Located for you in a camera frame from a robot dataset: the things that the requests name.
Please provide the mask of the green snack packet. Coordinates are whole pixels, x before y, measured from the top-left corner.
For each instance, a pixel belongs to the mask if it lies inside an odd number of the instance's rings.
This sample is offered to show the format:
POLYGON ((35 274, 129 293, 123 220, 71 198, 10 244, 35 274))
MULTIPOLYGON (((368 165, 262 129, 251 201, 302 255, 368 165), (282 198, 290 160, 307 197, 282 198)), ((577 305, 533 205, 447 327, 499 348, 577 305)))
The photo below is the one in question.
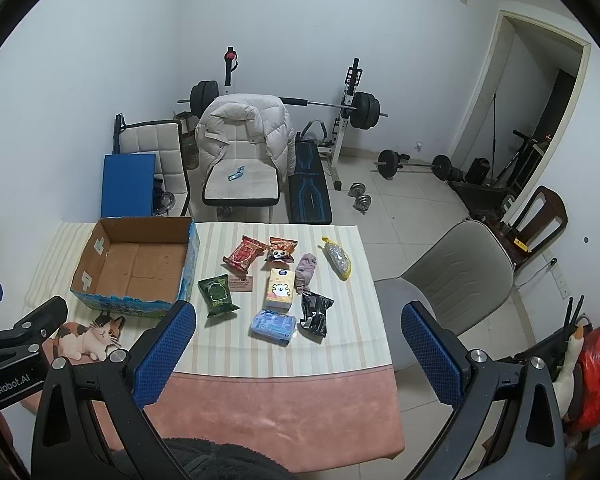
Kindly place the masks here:
POLYGON ((216 318, 239 309, 230 296, 227 274, 204 278, 198 282, 198 288, 208 307, 208 318, 216 318))

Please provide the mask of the blue tissue pack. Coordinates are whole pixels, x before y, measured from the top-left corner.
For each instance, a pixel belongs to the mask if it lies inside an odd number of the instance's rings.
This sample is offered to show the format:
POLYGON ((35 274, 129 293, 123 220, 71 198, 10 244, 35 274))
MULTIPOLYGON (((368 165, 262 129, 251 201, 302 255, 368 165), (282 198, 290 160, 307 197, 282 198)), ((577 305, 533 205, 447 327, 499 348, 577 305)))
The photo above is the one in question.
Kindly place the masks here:
POLYGON ((296 325, 297 320, 293 315, 274 310, 261 310, 253 318, 250 330, 260 337, 286 346, 294 336, 296 325))

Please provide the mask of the red snack packet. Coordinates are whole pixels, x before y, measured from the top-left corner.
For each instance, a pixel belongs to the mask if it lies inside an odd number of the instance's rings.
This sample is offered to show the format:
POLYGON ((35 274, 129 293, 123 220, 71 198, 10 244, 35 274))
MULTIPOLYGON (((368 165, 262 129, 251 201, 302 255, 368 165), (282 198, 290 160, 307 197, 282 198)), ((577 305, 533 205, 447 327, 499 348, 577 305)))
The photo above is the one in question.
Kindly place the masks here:
POLYGON ((223 262, 233 271, 240 274, 247 274, 253 261, 262 256, 267 249, 267 244, 244 235, 233 252, 223 258, 223 262))

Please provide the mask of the yellow tissue pack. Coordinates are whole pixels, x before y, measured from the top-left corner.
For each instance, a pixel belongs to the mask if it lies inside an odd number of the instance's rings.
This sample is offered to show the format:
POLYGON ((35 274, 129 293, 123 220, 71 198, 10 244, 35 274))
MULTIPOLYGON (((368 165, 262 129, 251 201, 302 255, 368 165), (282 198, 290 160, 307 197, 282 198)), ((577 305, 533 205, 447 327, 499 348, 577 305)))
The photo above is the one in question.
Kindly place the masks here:
POLYGON ((268 276, 263 307, 278 312, 288 312, 294 303, 294 271, 272 269, 268 276))

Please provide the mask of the black foil packet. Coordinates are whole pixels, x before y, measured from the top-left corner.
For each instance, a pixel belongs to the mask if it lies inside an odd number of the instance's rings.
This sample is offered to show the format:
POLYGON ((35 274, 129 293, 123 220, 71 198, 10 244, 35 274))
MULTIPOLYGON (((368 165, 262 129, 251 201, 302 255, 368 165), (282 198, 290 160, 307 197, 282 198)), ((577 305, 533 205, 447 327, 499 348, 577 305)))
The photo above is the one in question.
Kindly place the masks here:
POLYGON ((304 292, 300 326, 310 334, 324 338, 327 335, 327 311, 334 303, 334 300, 315 292, 304 292))

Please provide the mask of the orange panda snack packet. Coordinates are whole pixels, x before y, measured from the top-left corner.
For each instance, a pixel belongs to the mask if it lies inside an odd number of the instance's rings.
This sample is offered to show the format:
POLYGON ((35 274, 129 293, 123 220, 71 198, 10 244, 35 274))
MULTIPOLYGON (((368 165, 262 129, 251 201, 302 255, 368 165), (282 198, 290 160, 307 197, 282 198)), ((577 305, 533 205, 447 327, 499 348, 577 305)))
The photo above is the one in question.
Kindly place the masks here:
POLYGON ((271 236, 268 240, 268 254, 266 260, 273 262, 292 263, 294 261, 294 251, 298 246, 296 240, 271 236))

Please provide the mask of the mauve cloth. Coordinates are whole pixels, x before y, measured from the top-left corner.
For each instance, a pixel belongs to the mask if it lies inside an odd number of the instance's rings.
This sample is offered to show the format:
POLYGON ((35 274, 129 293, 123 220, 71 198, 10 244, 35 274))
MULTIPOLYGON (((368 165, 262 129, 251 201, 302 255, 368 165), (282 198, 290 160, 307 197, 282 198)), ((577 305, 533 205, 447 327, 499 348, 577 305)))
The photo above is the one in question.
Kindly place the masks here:
POLYGON ((317 266, 316 255, 304 254, 294 270, 294 289, 302 295, 310 289, 315 269, 317 266))

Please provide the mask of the yellow silver scrub sponge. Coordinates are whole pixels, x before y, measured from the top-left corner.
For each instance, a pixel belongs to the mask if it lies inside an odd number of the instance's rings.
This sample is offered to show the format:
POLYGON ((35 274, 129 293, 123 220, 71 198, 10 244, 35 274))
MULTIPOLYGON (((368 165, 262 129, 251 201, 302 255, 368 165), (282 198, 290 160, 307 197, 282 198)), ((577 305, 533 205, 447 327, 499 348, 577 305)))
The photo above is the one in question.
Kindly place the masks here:
POLYGON ((327 236, 322 237, 322 242, 324 255, 332 266, 332 270, 341 281, 347 281, 352 271, 352 262, 349 255, 338 243, 327 236))

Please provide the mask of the open cardboard box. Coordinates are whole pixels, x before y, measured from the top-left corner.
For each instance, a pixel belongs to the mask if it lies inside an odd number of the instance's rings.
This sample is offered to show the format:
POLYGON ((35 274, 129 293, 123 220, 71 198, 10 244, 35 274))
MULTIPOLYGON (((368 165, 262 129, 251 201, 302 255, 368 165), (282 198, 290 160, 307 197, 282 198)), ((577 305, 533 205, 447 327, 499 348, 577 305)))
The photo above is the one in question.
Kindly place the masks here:
POLYGON ((161 318, 178 300, 189 300, 199 249, 190 217, 102 218, 71 292, 93 310, 161 318))

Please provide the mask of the striped pink tablecloth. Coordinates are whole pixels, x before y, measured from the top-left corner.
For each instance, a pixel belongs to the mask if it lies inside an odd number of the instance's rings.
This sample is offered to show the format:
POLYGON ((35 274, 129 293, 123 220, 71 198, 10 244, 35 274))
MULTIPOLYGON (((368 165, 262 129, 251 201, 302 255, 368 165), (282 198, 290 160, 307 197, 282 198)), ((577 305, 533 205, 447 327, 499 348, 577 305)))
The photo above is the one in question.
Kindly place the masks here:
MULTIPOLYGON (((74 271, 95 223, 61 223, 35 271, 24 306, 32 310, 53 296, 68 306, 70 322, 87 324, 102 312, 124 318, 123 348, 157 318, 93 310, 71 292, 74 271)), ((393 458, 404 435, 384 322, 370 265, 353 226, 263 223, 196 223, 200 249, 189 301, 197 327, 159 400, 147 413, 165 437, 209 439, 253 448, 294 472, 350 466, 393 458), (198 288, 224 273, 223 258, 244 235, 296 240, 298 255, 318 257, 312 292, 335 301, 327 311, 327 335, 295 330, 276 344, 250 330, 263 309, 270 266, 257 259, 245 289, 235 292, 235 312, 208 318, 198 288), (322 257, 322 237, 352 260, 341 281, 322 257)))

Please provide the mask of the grey office chair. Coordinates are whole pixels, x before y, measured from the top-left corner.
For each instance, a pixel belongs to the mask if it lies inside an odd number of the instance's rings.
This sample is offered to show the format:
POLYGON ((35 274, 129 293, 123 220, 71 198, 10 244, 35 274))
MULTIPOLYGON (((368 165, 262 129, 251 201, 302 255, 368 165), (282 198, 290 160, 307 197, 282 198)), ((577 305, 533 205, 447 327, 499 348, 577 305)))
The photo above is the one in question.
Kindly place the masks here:
POLYGON ((457 223, 401 275, 375 282, 393 369, 416 362, 402 334, 406 304, 421 302, 442 327, 461 335, 498 310, 513 284, 513 263, 489 228, 457 223))

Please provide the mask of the white padded chair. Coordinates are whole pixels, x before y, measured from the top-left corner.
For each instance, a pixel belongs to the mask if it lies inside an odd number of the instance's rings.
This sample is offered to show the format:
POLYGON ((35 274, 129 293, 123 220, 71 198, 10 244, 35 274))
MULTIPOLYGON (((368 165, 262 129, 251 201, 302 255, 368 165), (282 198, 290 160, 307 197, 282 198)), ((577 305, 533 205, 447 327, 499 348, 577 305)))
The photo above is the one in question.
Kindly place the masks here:
POLYGON ((202 186, 205 205, 227 212, 238 208, 272 209, 280 199, 277 168, 265 153, 263 142, 245 136, 228 142, 224 155, 214 162, 202 186))

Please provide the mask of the black weight bench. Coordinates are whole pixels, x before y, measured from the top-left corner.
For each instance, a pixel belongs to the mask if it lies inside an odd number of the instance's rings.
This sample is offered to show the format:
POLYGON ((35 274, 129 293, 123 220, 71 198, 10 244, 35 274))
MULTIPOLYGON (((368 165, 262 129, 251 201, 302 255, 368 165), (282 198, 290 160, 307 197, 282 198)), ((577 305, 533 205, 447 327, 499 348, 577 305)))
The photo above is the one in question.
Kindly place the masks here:
POLYGON ((332 207, 318 151, 320 140, 308 136, 313 124, 321 126, 323 139, 327 136, 321 120, 311 120, 297 133, 296 166, 294 174, 288 178, 289 219, 294 224, 328 226, 332 223, 332 207))

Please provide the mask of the chrome dumbbell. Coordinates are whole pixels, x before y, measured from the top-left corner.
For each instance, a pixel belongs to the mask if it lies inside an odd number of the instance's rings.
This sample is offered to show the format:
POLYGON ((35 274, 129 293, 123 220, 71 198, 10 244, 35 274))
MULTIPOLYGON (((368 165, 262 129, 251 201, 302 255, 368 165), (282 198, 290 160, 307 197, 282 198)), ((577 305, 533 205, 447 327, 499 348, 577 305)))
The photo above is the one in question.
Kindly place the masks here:
POLYGON ((372 198, 366 193, 366 185, 364 183, 352 183, 348 191, 348 196, 353 200, 352 207, 361 214, 366 214, 370 209, 372 198))

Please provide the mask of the white puffer jacket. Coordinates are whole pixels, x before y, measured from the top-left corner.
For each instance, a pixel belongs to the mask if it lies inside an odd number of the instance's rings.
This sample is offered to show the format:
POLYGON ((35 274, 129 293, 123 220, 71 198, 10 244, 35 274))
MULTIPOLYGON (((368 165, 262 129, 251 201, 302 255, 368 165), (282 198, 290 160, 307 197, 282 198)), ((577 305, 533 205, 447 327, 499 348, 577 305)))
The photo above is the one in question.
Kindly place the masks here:
POLYGON ((234 93, 216 98, 195 128, 199 167, 207 180, 223 159, 270 162, 284 182, 296 166, 296 132, 289 110, 278 96, 234 93))

